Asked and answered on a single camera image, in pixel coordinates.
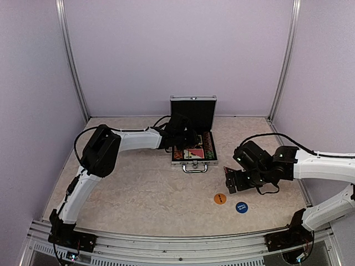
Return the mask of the orange big blind button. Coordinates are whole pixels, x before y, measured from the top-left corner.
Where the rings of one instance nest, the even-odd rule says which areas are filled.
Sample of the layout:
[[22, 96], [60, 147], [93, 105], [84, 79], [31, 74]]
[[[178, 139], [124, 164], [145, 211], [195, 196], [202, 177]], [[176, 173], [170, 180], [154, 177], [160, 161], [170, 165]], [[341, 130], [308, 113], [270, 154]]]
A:
[[227, 197], [223, 193], [217, 193], [214, 195], [214, 202], [218, 205], [225, 204], [227, 201]]

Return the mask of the blue small blind button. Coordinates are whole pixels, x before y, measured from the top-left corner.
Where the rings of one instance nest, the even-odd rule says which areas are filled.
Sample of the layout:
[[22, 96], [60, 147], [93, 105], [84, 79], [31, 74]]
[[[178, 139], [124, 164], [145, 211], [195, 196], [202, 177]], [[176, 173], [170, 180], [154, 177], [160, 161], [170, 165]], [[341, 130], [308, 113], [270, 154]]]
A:
[[249, 207], [245, 202], [238, 202], [235, 206], [238, 213], [244, 214], [248, 211]]

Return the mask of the black red triangular dealer button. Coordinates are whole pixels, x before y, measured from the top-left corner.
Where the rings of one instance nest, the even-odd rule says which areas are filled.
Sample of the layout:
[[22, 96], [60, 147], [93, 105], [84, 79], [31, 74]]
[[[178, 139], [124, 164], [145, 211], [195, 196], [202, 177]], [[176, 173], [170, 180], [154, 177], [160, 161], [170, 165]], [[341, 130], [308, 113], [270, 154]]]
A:
[[224, 171], [225, 171], [225, 173], [236, 172], [236, 170], [234, 170], [232, 168], [229, 168], [229, 167], [226, 167], [226, 166], [224, 166]]

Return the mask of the green poker chip stack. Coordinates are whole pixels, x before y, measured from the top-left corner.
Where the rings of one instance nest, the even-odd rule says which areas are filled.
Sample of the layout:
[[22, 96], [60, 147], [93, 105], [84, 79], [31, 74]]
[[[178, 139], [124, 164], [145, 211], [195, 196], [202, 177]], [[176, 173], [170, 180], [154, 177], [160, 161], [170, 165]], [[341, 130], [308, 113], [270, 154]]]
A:
[[208, 151], [206, 153], [206, 158], [209, 159], [209, 160], [214, 160], [215, 159], [215, 154], [213, 151]]

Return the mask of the aluminium poker set case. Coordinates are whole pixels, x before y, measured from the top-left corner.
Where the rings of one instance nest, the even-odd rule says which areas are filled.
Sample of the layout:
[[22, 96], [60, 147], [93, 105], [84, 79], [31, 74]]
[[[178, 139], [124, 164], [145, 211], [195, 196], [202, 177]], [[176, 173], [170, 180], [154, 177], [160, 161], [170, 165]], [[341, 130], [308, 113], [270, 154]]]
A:
[[[215, 95], [174, 95], [170, 97], [170, 112], [172, 115], [179, 114], [188, 119], [187, 131], [189, 135], [193, 133], [202, 136], [202, 149], [205, 158], [203, 159], [183, 159], [173, 161], [173, 150], [171, 155], [172, 167], [179, 167], [184, 173], [205, 173], [210, 166], [218, 164], [217, 152], [215, 148], [212, 126], [215, 118], [217, 96]], [[215, 159], [206, 158], [203, 133], [209, 132], [212, 138]], [[186, 150], [189, 148], [176, 146], [178, 149]]]

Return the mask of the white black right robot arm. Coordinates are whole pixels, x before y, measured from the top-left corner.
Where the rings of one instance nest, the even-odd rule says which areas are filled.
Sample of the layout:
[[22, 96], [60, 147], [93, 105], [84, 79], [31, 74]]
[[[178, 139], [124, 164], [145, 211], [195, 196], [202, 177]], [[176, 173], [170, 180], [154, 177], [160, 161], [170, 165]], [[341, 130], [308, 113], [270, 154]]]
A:
[[257, 145], [254, 136], [244, 139], [234, 150], [233, 158], [241, 170], [226, 173], [230, 194], [249, 189], [257, 191], [266, 184], [278, 188], [281, 180], [333, 180], [347, 182], [347, 187], [326, 201], [297, 211], [284, 233], [284, 242], [295, 246], [306, 232], [354, 211], [354, 154], [321, 153], [310, 150], [287, 135], [291, 146], [280, 146], [273, 155]]

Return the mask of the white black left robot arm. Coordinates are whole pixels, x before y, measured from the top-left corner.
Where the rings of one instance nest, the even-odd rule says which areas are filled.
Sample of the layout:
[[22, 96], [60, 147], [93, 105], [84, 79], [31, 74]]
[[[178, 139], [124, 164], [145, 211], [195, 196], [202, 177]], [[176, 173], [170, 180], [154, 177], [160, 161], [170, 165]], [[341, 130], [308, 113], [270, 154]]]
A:
[[114, 129], [106, 124], [91, 127], [92, 136], [85, 145], [79, 162], [78, 172], [69, 184], [59, 206], [52, 210], [49, 221], [51, 231], [49, 242], [67, 247], [82, 245], [92, 240], [92, 234], [76, 232], [79, 211], [94, 187], [109, 176], [116, 165], [120, 152], [128, 150], [167, 150], [171, 147], [185, 149], [197, 145], [199, 138], [191, 120], [180, 114], [169, 116], [163, 125], [146, 129]]

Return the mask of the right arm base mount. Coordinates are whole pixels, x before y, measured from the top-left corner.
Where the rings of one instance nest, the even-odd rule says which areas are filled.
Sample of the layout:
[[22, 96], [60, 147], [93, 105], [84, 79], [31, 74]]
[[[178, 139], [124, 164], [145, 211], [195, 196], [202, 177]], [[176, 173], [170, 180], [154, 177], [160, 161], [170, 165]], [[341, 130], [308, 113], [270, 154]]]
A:
[[289, 231], [267, 234], [265, 235], [265, 241], [269, 252], [290, 248], [294, 244]]

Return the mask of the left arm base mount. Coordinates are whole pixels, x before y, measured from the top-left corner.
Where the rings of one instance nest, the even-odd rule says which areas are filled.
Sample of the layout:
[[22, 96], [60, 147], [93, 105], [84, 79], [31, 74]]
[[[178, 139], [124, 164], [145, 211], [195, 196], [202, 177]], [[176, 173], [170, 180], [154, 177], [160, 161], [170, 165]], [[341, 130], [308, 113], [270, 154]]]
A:
[[48, 237], [49, 243], [89, 253], [93, 252], [96, 240], [97, 236], [94, 234], [77, 231], [50, 233]]

